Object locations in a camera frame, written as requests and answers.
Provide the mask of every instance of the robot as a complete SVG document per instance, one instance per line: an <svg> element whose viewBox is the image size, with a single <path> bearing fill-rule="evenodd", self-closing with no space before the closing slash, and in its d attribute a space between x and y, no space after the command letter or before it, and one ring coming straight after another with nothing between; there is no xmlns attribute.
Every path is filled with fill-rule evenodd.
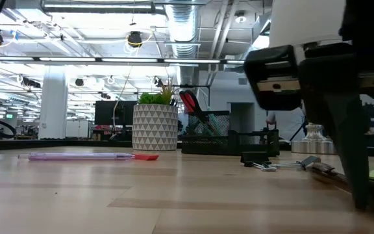
<svg viewBox="0 0 374 234"><path fill-rule="evenodd" d="M283 45L252 51L244 64L263 109L290 111L304 101L309 121L323 125L332 138L355 207L362 210L369 200L364 136L369 120L360 94L374 98L374 16L370 7L367 1L346 0L338 31L343 42L305 43L302 62L297 62L294 46Z"/></svg>

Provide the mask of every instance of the green plant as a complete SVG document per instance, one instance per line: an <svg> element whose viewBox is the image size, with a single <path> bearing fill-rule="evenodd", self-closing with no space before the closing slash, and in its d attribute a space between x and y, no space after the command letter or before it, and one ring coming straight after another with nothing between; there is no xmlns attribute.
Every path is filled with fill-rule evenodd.
<svg viewBox="0 0 374 234"><path fill-rule="evenodd" d="M170 83L168 85L161 86L161 93L159 94L149 94L143 93L140 97L140 104L161 104L161 105L170 105L172 96L174 95L175 90L173 85Z"/></svg>

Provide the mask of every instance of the black monitor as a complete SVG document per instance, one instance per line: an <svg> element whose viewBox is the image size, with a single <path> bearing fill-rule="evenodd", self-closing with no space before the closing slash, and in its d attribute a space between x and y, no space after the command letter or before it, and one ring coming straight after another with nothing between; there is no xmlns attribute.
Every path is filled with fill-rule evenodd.
<svg viewBox="0 0 374 234"><path fill-rule="evenodd" d="M136 101L119 101L115 110L115 125L132 125ZM95 124L113 125L116 101L96 101Z"/></svg>

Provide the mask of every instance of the plant pot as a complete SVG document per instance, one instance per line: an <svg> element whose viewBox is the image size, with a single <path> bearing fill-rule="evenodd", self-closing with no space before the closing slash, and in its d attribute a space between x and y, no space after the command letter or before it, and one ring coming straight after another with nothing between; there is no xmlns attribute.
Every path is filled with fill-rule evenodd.
<svg viewBox="0 0 374 234"><path fill-rule="evenodd" d="M136 105L132 125L132 147L134 150L176 150L178 119L177 107L158 104Z"/></svg>

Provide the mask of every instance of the wooden desk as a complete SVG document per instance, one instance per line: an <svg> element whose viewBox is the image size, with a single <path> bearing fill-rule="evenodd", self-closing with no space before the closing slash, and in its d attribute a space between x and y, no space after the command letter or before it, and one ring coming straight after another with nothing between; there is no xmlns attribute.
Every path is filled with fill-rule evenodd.
<svg viewBox="0 0 374 234"><path fill-rule="evenodd" d="M0 233L374 234L373 214L353 211L350 194L313 180L309 172L261 172L243 167L239 157L180 151L160 153L157 161L16 158L29 152L0 151ZM282 152L276 161L305 157ZM321 158L339 164L337 156Z"/></svg>

